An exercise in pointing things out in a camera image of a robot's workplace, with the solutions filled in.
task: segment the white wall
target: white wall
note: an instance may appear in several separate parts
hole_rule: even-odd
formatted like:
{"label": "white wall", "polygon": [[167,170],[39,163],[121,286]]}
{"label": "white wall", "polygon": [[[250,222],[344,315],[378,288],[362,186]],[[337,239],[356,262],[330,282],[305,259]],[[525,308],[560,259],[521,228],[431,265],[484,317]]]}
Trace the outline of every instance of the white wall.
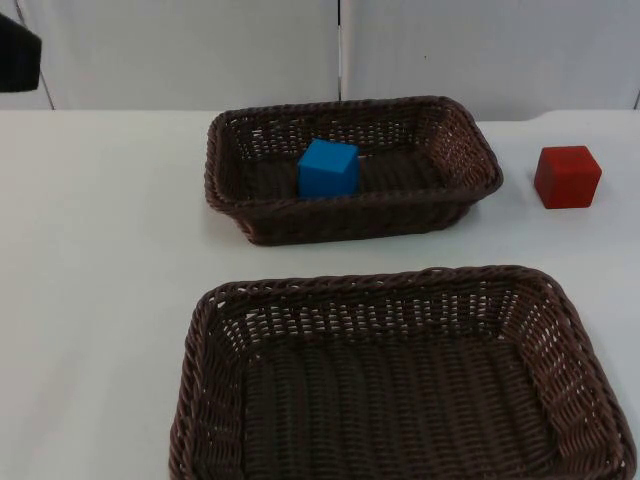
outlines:
{"label": "white wall", "polygon": [[637,0],[342,0],[345,98],[448,95],[482,119],[632,108]]}
{"label": "white wall", "polygon": [[[18,12],[13,0],[0,0],[0,13],[12,20],[18,21]],[[47,95],[42,88],[33,92],[0,93],[0,110],[34,110],[50,109]]]}
{"label": "white wall", "polygon": [[335,1],[20,1],[46,46],[57,108],[219,110],[337,98]]}

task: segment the empty wicker basket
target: empty wicker basket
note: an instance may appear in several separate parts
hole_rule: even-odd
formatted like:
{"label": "empty wicker basket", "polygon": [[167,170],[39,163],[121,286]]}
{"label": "empty wicker basket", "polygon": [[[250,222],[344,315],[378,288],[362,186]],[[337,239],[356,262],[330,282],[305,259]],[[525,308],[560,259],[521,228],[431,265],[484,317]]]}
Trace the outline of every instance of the empty wicker basket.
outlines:
{"label": "empty wicker basket", "polygon": [[173,479],[630,479],[571,302],[522,267],[224,285],[186,340]]}
{"label": "empty wicker basket", "polygon": [[[313,138],[360,147],[356,195],[297,197],[297,161]],[[209,130],[207,201],[257,244],[438,230],[501,184],[473,118],[444,97],[229,111]]]}

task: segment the red foam block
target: red foam block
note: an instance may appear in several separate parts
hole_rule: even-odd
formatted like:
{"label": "red foam block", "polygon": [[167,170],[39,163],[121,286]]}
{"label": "red foam block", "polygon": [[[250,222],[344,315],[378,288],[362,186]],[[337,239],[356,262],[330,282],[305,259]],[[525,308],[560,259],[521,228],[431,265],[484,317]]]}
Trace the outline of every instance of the red foam block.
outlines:
{"label": "red foam block", "polygon": [[587,147],[545,147],[534,185],[547,208],[591,205],[602,169]]}

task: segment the white tabletop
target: white tabletop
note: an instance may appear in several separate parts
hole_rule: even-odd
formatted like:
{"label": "white tabletop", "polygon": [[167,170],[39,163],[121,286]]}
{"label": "white tabletop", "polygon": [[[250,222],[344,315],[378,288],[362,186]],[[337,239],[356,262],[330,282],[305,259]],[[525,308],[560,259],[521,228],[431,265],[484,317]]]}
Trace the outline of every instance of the white tabletop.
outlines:
{"label": "white tabletop", "polygon": [[[0,112],[0,479],[168,478],[196,301],[231,280],[522,264],[575,302],[640,439],[640,113],[482,123],[504,186],[427,235],[255,247],[204,201],[214,113]],[[586,144],[591,208],[545,210],[540,148]]]}

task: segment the blue foam block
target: blue foam block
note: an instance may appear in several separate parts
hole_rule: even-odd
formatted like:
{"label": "blue foam block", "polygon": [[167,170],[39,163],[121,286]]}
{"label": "blue foam block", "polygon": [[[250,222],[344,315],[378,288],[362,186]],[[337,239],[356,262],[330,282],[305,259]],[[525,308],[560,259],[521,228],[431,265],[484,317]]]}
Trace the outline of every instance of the blue foam block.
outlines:
{"label": "blue foam block", "polygon": [[358,189],[358,147],[314,139],[298,161],[300,197],[352,195]]}

